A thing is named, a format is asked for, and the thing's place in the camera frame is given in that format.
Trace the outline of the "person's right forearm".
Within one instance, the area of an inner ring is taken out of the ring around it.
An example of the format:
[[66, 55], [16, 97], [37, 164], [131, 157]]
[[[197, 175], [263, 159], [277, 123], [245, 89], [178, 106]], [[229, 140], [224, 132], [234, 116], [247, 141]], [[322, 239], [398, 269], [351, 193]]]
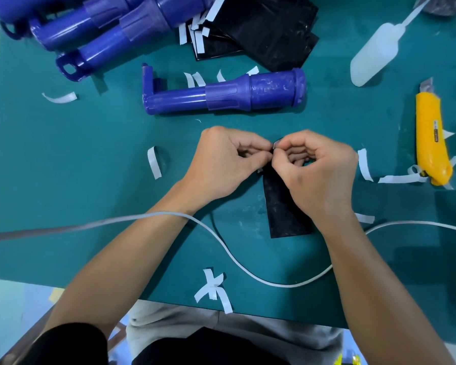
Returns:
[[326, 242], [349, 329], [368, 365], [456, 365], [353, 211], [310, 218]]

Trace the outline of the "person's right hand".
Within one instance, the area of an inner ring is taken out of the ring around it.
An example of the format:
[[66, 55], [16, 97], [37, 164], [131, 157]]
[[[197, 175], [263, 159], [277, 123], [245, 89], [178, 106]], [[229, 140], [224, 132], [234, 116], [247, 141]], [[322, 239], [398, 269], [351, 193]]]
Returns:
[[352, 147], [306, 129], [284, 136], [274, 150], [301, 154], [300, 184], [289, 191], [322, 234], [361, 228], [352, 208], [358, 165]]

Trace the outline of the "grey trousers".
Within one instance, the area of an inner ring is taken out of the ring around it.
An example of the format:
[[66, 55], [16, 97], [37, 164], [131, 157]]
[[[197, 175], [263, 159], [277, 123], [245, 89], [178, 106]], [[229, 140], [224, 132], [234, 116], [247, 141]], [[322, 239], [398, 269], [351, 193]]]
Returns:
[[132, 365], [334, 365], [343, 330], [138, 300], [129, 311]]

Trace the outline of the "person's left forearm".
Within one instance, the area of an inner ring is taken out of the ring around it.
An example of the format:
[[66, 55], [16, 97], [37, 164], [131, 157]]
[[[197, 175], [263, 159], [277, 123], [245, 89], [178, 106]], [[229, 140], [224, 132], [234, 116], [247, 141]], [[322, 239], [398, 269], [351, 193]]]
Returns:
[[174, 240], [206, 203], [182, 181], [147, 213], [127, 227], [87, 263], [68, 284], [43, 332], [87, 323], [108, 338], [139, 299]]

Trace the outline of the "person's left hand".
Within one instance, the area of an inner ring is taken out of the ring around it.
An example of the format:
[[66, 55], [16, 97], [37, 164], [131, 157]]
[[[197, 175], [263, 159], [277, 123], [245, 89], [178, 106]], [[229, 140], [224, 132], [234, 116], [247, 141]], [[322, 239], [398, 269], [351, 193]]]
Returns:
[[243, 170], [244, 154], [271, 151], [272, 143], [239, 129], [214, 126], [201, 133], [192, 163], [180, 181], [180, 193], [195, 209], [231, 195], [255, 172]]

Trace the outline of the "green table mat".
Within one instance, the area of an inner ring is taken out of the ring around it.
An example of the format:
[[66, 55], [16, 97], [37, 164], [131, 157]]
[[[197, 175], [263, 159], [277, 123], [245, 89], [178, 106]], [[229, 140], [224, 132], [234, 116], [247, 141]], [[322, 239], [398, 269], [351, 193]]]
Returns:
[[[415, 161], [415, 95], [434, 78], [442, 98], [447, 141], [456, 156], [456, 19], [421, 13], [400, 40], [399, 53], [364, 87], [351, 83], [349, 64], [375, 30], [400, 23], [415, 0], [312, 0], [320, 38], [306, 63], [307, 101], [280, 111], [208, 112], [150, 116], [142, 104], [143, 62], [169, 89], [187, 87], [184, 72], [206, 83], [237, 78], [259, 65], [244, 55], [196, 61], [191, 44], [170, 32], [135, 59], [93, 79], [66, 79], [54, 54], [30, 40], [0, 33], [0, 232], [84, 224], [146, 212], [182, 178], [201, 132], [222, 125], [270, 141], [310, 129], [366, 148], [375, 182], [358, 172], [353, 209], [385, 221], [438, 221], [456, 225], [453, 190], [429, 183], [378, 184], [403, 175]], [[78, 100], [49, 97], [75, 92]], [[147, 150], [156, 146], [162, 177], [155, 180]], [[237, 192], [196, 214], [224, 239], [256, 276], [293, 284], [316, 276], [330, 262], [318, 233], [271, 239], [262, 179], [254, 174]], [[127, 223], [76, 233], [0, 242], [0, 279], [66, 286]], [[406, 285], [446, 342], [456, 343], [456, 231], [429, 225], [396, 225], [372, 232], [372, 243]], [[273, 288], [245, 274], [204, 228], [189, 223], [142, 298], [196, 305], [203, 269], [225, 274], [224, 288], [236, 313], [346, 327], [333, 272], [304, 287]]]

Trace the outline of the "stack of black sheets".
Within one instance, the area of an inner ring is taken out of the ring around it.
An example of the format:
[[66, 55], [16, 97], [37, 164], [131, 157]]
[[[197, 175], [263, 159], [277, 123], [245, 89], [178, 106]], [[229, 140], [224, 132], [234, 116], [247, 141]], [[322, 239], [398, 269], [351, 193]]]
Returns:
[[318, 11], [311, 0], [225, 0], [201, 60], [243, 53], [270, 72], [302, 68], [319, 41]]

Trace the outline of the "black adhesive sheet piece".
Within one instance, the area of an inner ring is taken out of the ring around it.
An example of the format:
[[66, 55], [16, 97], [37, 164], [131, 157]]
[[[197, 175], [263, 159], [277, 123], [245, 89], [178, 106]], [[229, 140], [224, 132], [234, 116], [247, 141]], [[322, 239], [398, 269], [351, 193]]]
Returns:
[[268, 227], [272, 239], [289, 238], [314, 233], [314, 224], [309, 216], [298, 208], [289, 189], [268, 162], [260, 169]]

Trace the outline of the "crossed white paper strips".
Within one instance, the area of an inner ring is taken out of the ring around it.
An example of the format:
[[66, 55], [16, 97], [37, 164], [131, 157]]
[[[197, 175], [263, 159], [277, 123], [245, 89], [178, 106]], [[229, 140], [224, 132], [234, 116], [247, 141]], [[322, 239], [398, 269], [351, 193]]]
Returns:
[[204, 297], [208, 296], [210, 300], [220, 299], [225, 314], [233, 313], [233, 307], [225, 289], [221, 286], [224, 282], [225, 275], [222, 273], [218, 276], [213, 275], [212, 269], [204, 269], [203, 273], [206, 278], [206, 284], [201, 287], [194, 295], [197, 303]]

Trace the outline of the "black shirt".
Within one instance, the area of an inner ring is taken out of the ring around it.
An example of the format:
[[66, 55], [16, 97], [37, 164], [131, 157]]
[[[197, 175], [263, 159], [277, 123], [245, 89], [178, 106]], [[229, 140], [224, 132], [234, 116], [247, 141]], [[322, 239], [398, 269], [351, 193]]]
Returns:
[[[69, 323], [46, 331], [17, 365], [109, 365], [107, 339], [97, 327]], [[249, 340], [203, 327], [187, 338], [148, 345], [131, 365], [290, 365]]]

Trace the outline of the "white plastic squeeze bottle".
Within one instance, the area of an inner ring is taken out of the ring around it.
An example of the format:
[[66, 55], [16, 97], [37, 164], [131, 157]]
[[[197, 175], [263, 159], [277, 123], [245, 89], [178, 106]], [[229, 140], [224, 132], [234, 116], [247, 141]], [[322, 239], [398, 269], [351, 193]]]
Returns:
[[350, 62], [350, 77], [353, 85], [362, 87], [391, 62], [399, 51], [399, 40], [407, 26], [418, 16], [431, 0], [417, 6], [399, 24], [382, 24]]

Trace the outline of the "grey container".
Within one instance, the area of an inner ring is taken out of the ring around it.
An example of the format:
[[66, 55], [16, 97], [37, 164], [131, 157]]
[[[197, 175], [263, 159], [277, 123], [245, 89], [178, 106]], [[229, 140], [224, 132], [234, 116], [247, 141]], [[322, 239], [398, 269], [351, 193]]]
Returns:
[[[419, 0], [416, 5], [427, 0]], [[456, 0], [430, 0], [424, 7], [424, 12], [443, 17], [456, 17]]]

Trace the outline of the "yellow utility knife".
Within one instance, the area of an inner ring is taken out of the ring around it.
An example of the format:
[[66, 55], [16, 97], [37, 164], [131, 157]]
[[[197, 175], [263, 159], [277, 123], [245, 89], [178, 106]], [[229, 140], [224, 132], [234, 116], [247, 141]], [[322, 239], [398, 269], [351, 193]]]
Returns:
[[433, 78], [420, 83], [416, 102], [417, 173], [431, 184], [450, 189], [453, 175], [441, 113], [441, 100], [434, 92]]

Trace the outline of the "pile of white backing strips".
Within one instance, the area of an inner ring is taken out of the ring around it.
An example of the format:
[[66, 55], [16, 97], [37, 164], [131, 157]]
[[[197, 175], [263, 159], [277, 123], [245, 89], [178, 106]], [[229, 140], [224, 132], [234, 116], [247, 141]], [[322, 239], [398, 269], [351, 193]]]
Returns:
[[214, 27], [208, 24], [214, 21], [225, 0], [208, 1], [211, 1], [211, 4], [203, 11], [178, 27], [178, 43], [181, 46], [191, 44], [196, 60], [207, 57], [205, 42], [210, 34], [214, 35]]

